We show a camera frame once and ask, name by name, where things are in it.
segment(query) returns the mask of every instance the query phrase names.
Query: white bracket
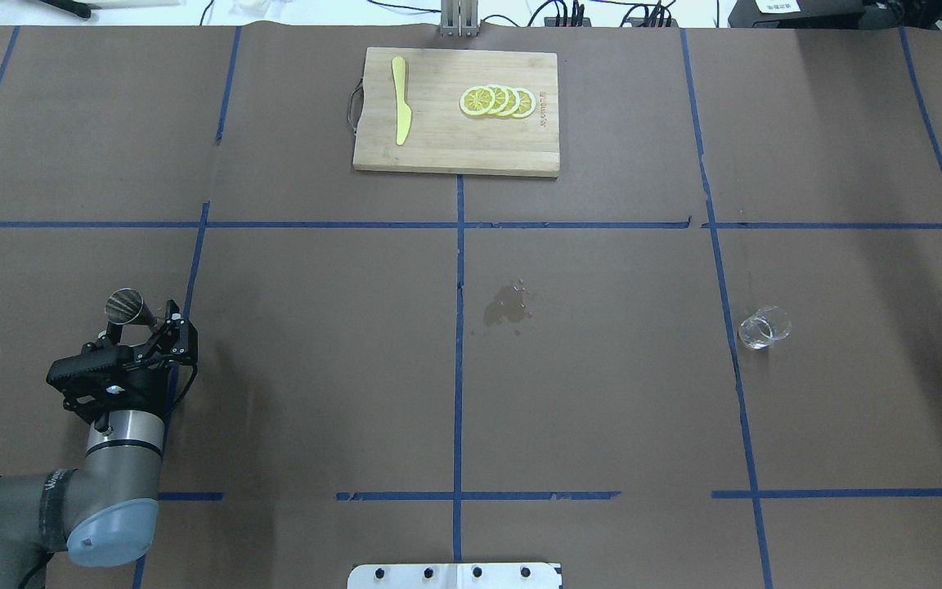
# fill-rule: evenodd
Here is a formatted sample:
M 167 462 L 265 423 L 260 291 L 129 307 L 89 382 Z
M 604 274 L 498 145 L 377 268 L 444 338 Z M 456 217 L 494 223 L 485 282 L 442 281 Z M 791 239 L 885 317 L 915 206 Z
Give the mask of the white bracket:
M 442 0 L 442 37 L 478 36 L 478 0 Z
M 479 563 L 362 565 L 348 589 L 561 589 L 562 565 Z

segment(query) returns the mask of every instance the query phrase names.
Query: gray tabletop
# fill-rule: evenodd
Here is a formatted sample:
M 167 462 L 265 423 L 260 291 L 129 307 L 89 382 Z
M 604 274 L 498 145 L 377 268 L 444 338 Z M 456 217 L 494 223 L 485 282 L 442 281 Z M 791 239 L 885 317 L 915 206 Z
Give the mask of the gray tabletop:
M 367 46 L 557 52 L 560 178 L 352 170 Z M 942 587 L 942 34 L 0 29 L 0 474 L 123 286 L 201 375 L 152 551 L 48 586 Z

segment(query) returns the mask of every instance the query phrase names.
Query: black band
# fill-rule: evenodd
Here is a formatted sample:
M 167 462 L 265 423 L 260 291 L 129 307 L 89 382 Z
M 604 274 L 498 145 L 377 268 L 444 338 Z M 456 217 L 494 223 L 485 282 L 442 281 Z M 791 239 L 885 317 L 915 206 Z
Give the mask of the black band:
M 115 445 L 135 445 L 135 447 L 146 447 L 147 450 L 150 450 L 154 452 L 155 454 L 157 454 L 159 458 L 162 457 L 162 451 L 159 450 L 159 447 L 157 447 L 157 445 L 154 445 L 153 443 L 146 443 L 146 441 L 143 441 L 143 440 L 105 441 L 105 443 L 98 443 L 97 445 L 94 445 L 94 447 L 89 448 L 89 450 L 86 451 L 86 456 L 89 456 L 90 454 L 93 454 L 94 452 L 98 450 L 102 450 L 102 448 L 105 448 L 105 447 L 115 447 Z
M 38 534 L 46 552 L 67 551 L 64 535 L 64 495 L 75 469 L 53 470 L 42 483 L 42 499 L 38 500 Z

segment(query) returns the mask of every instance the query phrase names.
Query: knife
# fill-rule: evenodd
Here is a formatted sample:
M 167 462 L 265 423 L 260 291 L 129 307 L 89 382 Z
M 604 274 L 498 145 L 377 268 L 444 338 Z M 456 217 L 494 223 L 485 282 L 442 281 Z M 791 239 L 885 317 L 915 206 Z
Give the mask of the knife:
M 397 105 L 395 142 L 402 145 L 409 137 L 409 126 L 412 124 L 412 109 L 405 101 L 405 60 L 400 56 L 392 59 L 392 74 L 395 75 L 395 104 Z

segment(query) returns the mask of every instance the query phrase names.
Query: cutting board handle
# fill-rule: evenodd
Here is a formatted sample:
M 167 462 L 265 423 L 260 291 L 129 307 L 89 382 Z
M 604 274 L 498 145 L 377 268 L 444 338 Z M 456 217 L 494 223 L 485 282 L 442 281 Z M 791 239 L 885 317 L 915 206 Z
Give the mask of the cutting board handle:
M 363 105 L 366 100 L 365 94 L 362 91 L 362 78 L 358 79 L 358 85 L 355 86 L 354 90 L 351 90 L 351 96 L 348 98 L 348 124 L 351 126 L 351 132 L 356 136 L 358 135 L 358 122 L 359 119 L 362 119 L 362 111 L 358 111 L 358 119 L 355 119 L 355 96 L 359 93 L 362 93 Z

